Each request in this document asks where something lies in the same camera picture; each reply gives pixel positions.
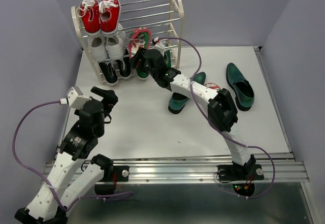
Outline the green sneaker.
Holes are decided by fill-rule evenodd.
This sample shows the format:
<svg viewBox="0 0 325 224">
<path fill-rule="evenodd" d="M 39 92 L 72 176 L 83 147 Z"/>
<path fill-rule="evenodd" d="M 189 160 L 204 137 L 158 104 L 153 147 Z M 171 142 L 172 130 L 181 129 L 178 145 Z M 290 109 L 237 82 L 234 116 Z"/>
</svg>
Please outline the green sneaker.
<svg viewBox="0 0 325 224">
<path fill-rule="evenodd" d="M 167 68 L 171 68 L 171 53 L 170 53 L 170 49 L 168 48 L 168 43 L 167 41 L 162 41 L 161 42 L 163 44 L 163 46 L 165 47 L 165 50 L 164 50 L 164 61 L 167 65 Z"/>
<path fill-rule="evenodd" d="M 136 62 L 135 69 L 136 69 L 137 77 L 140 80 L 145 81 L 148 79 L 149 74 L 145 71 L 144 62 L 141 59 L 139 59 Z"/>
</svg>

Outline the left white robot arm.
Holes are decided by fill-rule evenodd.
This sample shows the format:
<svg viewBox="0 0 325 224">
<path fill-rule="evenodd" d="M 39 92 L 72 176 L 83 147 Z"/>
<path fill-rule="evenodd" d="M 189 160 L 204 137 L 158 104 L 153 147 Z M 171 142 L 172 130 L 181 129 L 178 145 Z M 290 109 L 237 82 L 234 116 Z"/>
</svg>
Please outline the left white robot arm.
<svg viewBox="0 0 325 224">
<path fill-rule="evenodd" d="M 90 166 L 70 183 L 76 171 L 87 160 L 97 146 L 98 139 L 105 133 L 106 117 L 110 116 L 118 97 L 113 90 L 92 87 L 92 93 L 101 101 L 85 96 L 78 87 L 71 87 L 66 98 L 54 104 L 68 105 L 75 110 L 79 119 L 71 127 L 60 144 L 56 161 L 48 176 L 24 164 L 17 156 L 15 144 L 12 152 L 16 162 L 37 174 L 43 180 L 34 199 L 17 210 L 15 219 L 21 223 L 67 223 L 68 212 L 83 198 L 99 180 L 108 180 L 113 174 L 113 161 L 98 154 L 91 159 Z"/>
</svg>

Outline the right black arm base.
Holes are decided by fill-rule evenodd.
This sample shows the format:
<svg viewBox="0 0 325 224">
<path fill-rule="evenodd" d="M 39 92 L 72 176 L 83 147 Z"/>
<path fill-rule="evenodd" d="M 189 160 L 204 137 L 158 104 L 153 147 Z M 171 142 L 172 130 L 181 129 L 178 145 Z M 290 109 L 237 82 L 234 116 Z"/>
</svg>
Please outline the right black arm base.
<svg viewBox="0 0 325 224">
<path fill-rule="evenodd" d="M 246 172 L 242 166 L 218 165 L 216 179 L 220 183 L 232 183 L 236 194 L 244 197 L 252 197 L 255 192 L 254 181 L 264 180 L 264 172 L 261 165 L 254 165 Z"/>
</svg>

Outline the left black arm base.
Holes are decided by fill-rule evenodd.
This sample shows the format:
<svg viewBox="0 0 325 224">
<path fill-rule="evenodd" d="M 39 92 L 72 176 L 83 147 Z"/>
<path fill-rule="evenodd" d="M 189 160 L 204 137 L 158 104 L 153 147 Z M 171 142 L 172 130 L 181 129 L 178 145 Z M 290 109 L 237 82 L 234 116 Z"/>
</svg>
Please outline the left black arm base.
<svg viewBox="0 0 325 224">
<path fill-rule="evenodd" d="M 94 187 L 96 195 L 113 195 L 117 193 L 117 182 L 128 182 L 129 166 L 116 166 L 112 159 L 98 154 L 91 159 L 92 164 L 100 166 L 104 170 L 104 176 Z"/>
</svg>

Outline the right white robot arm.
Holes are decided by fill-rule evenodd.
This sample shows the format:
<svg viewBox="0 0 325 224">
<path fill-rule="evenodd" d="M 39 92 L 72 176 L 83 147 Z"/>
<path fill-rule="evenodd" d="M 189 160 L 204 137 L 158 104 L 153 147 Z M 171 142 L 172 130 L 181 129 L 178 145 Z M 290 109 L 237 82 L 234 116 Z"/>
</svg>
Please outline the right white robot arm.
<svg viewBox="0 0 325 224">
<path fill-rule="evenodd" d="M 163 55 L 156 49 L 139 48 L 130 57 L 130 66 L 148 73 L 162 88 L 194 100 L 208 123 L 223 136 L 232 157 L 232 165 L 221 173 L 223 177 L 246 179 L 256 163 L 248 146 L 240 143 L 237 109 L 230 92 L 205 87 L 186 77 L 179 70 L 168 68 Z"/>
</svg>

